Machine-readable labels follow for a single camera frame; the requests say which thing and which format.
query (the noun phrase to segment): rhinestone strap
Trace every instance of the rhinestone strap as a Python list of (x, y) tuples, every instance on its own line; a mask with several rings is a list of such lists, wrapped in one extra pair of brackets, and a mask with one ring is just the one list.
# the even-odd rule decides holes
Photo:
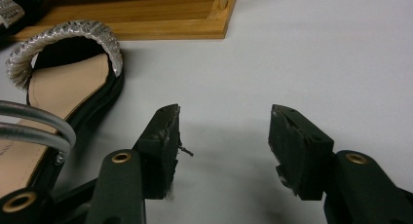
[(0, 0), (0, 22), (6, 28), (24, 16), (24, 10), (13, 0)]
[(110, 60), (116, 77), (122, 73), (120, 45), (108, 26), (94, 20), (73, 20), (61, 23), (16, 46), (6, 61), (7, 73), (13, 85), (26, 90), (31, 77), (31, 60), (47, 45), (65, 38), (83, 36), (97, 41)]

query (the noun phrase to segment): black sandal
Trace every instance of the black sandal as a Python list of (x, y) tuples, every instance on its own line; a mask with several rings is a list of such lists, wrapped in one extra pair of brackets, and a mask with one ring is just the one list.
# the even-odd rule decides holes
[[(28, 106), (3, 102), (0, 114), (47, 119), (53, 128), (28, 120), (0, 124), (0, 138), (6, 139), (0, 141), (0, 197), (27, 186), (53, 188), (74, 140), (52, 114), (78, 132), (116, 100), (124, 84), (119, 42), (98, 21), (69, 21), (34, 36), (17, 46), (6, 64), (12, 83), (27, 91)], [(53, 141), (56, 135), (65, 147)]]
[(36, 22), (43, 0), (0, 0), (0, 40)]

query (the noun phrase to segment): wooden box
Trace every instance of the wooden box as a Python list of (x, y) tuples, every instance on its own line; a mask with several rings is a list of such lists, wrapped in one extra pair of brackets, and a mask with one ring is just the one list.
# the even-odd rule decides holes
[(45, 0), (45, 14), (12, 37), (25, 40), (56, 24), (95, 19), (120, 40), (222, 39), (236, 0)]

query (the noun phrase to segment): silver embellished strap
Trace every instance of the silver embellished strap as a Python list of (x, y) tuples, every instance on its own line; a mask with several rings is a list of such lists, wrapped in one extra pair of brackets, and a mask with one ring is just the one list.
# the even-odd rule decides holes
[(69, 156), (76, 142), (76, 133), (64, 120), (44, 110), (29, 105), (0, 100), (0, 115), (23, 118), (49, 125), (61, 136), (31, 127), (0, 123), (0, 138), (43, 144), (58, 150), (56, 163), (61, 164)]
[(0, 0), (0, 22), (6, 28), (24, 16), (24, 10), (13, 0)]
[(122, 73), (122, 55), (118, 40), (108, 26), (95, 20), (73, 20), (61, 23), (15, 47), (6, 61), (7, 73), (13, 85), (26, 90), (31, 77), (31, 60), (47, 45), (65, 38), (83, 36), (95, 40), (105, 50), (116, 77)]

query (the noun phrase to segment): gray surface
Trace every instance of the gray surface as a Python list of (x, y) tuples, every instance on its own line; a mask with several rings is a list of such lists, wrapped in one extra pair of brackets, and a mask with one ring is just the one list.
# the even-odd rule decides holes
[[(277, 178), (274, 103), (413, 191), (412, 12), (413, 0), (238, 0), (225, 40), (122, 42), (123, 93), (56, 191), (94, 178), (105, 155), (131, 148), (172, 103), (195, 157), (178, 155), (172, 197), (147, 202), (149, 224), (326, 223), (322, 202), (301, 202)], [(0, 79), (0, 98), (24, 102), (4, 70)]]

